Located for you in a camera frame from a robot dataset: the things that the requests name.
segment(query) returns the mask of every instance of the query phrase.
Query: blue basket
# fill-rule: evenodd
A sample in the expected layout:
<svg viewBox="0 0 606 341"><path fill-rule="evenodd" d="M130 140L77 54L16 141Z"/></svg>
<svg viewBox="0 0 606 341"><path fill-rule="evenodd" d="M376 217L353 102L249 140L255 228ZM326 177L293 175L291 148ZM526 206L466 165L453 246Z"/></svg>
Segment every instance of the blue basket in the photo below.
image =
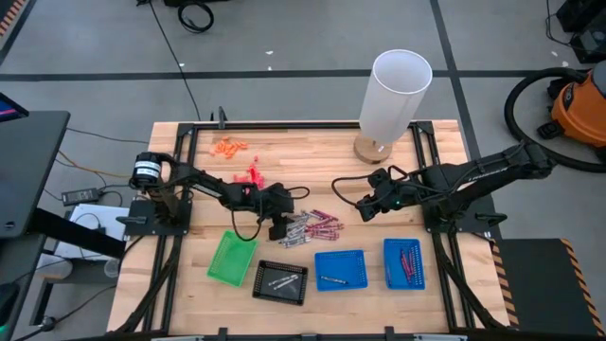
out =
<svg viewBox="0 0 606 341"><path fill-rule="evenodd" d="M347 284L321 279L345 280ZM364 251L318 252L315 254L315 280L318 291L362 289L368 286Z"/></svg>
<svg viewBox="0 0 606 341"><path fill-rule="evenodd" d="M412 250L412 262L415 275L406 278L406 273L401 264L401 251L406 258L410 259ZM387 288L393 290L424 290L425 276L423 274L423 259L420 252L420 242L415 239L386 239L383 241L383 257L385 261L385 282Z"/></svg>

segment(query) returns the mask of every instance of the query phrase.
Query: black tray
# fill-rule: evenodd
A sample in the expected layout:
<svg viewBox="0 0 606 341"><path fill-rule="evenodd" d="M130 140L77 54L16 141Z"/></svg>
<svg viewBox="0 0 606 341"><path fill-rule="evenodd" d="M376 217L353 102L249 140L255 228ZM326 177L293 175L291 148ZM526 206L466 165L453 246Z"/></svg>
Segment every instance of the black tray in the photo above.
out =
<svg viewBox="0 0 606 341"><path fill-rule="evenodd" d="M302 306L305 298L305 287L307 286L307 274L308 269L306 267L260 260L257 276L255 277L253 297ZM290 275L298 275L298 278L278 290L269 286L270 282Z"/></svg>

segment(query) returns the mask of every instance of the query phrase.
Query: gray floor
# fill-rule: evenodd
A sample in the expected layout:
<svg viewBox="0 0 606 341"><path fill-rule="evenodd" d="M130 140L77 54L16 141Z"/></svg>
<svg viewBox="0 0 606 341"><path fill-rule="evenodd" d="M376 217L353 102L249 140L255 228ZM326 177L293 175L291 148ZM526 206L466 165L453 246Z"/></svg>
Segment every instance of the gray floor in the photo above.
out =
<svg viewBox="0 0 606 341"><path fill-rule="evenodd" d="M438 0L459 70L533 70L567 63L580 67L572 51L544 36L544 0ZM552 1L552 10L562 0ZM160 21L188 72L368 69L392 48L408 48L446 70L430 1L420 0L233 0L211 4L216 26L207 34L185 32L174 9L156 1ZM563 37L554 22L554 34ZM2 74L106 74L175 72L177 67L148 6L125 0L38 0L7 58ZM461 80L482 154L514 143L503 121L503 105L519 79ZM230 119L357 118L366 78L253 78L189 82L203 118L222 105ZM148 139L155 121L192 120L193 106L181 81L0 81L0 91L30 110L67 110L70 126L122 138ZM525 93L517 106L529 131L545 118L544 86ZM460 120L448 78L436 78L418 118ZM559 143L576 157L583 148ZM68 133L62 150L82 165L130 173L140 145L118 144ZM46 188L53 193L100 187L90 173L56 165ZM598 310L606 312L606 276L600 243L606 212L606 177L559 167L541 182L517 183L494 193L507 213L506 238L567 238L575 246ZM132 196L122 190L125 198ZM108 196L104 204L115 205ZM44 195L40 206L64 208ZM49 311L61 315L97 291L63 286ZM84 312L35 340L101 334L112 305L104 294ZM31 304L33 297L28 298ZM16 336L27 326L24 309Z"/></svg>

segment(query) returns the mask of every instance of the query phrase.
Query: green plastic tray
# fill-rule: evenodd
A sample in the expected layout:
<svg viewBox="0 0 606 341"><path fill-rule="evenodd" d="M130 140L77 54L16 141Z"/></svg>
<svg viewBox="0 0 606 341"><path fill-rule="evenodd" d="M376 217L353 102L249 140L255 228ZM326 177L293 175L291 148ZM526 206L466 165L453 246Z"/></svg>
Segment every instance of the green plastic tray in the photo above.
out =
<svg viewBox="0 0 606 341"><path fill-rule="evenodd" d="M257 241L243 242L233 231L225 231L206 275L235 287L242 286Z"/></svg>

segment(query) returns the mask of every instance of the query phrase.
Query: wooden tabletop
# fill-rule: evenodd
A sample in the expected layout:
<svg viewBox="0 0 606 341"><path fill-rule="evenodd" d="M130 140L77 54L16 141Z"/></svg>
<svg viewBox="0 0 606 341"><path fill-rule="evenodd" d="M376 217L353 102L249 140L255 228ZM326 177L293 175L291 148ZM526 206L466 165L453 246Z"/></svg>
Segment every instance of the wooden tabletop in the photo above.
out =
<svg viewBox="0 0 606 341"><path fill-rule="evenodd" d="M178 123L172 122L155 123L149 150L172 153L177 125ZM442 163L466 162L467 156L457 122L437 120L434 121L434 127ZM287 188L306 186L311 189L312 194L308 198L295 201L295 210L324 210L338 217L346 228L341 231L341 238L336 242L313 240L285 249L276 242L267 241L267 227L271 224L265 222L244 283L236 288L206 276L207 267L223 232L232 229L229 211L215 199L196 192L190 232L184 238L181 251L170 333L217 334L219 327L227 327L230 334L382 333L384 326L394 326L396 332L448 331L434 247L431 235L423 227L420 207L379 214L371 222L363 223L358 211L339 200L330 189L330 182L336 177L369 174L379 167L364 164L354 155L352 144L358 133L357 130L344 129L200 132L196 168L231 182L234 174L245 175L254 156L258 155L258 170L265 177L267 185L281 182ZM239 151L232 159L211 156L210 146L225 135L247 142L248 150ZM410 132L394 143L390 158L382 166L391 164L398 165L405 171L419 168ZM365 181L343 183L339 188L352 201L369 193ZM252 235L256 216L246 212L237 213L236 216L241 234ZM383 272L385 238L420 240L425 290L386 288ZM489 244L469 234L459 234L458 241L470 287L492 315L508 325L508 315ZM108 330L115 329L126 320L148 289L156 243L157 237L145 237L124 260ZM350 249L365 251L368 287L361 290L318 292L314 254ZM259 260L286 262L310 269L305 304L302 307L252 298ZM464 326L458 294L456 289L452 290L458 323L459 326ZM155 328L159 327L162 312L160 304L163 304L164 293L159 297Z"/></svg>

